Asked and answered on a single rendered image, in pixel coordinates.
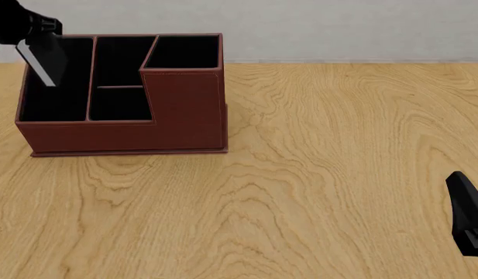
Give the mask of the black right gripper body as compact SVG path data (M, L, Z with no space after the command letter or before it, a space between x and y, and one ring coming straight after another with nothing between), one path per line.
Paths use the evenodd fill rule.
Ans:
M478 257L478 229L457 232L453 235L453 239L463 256Z

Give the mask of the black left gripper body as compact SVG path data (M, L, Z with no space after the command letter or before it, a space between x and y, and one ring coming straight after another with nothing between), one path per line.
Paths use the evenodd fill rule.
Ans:
M50 18L39 13L28 11L29 27L26 34L26 43L38 43L47 36L62 36L63 25L60 20Z

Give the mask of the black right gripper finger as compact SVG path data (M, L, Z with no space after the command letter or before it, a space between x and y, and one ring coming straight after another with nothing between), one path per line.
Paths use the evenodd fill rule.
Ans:
M478 229L478 190L462 171L453 171L445 182L452 204L452 234Z

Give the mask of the black book with white pages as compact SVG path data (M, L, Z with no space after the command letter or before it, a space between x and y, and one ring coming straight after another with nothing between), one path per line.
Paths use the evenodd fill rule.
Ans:
M60 85L68 62L60 36L54 33L31 36L19 41L15 48L44 85L48 88Z

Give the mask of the red-brown desk caddy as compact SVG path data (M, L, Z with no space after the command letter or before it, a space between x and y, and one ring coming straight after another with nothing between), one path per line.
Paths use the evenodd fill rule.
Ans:
M26 67L15 115L34 157L225 153L223 37L83 34L59 39L64 79Z

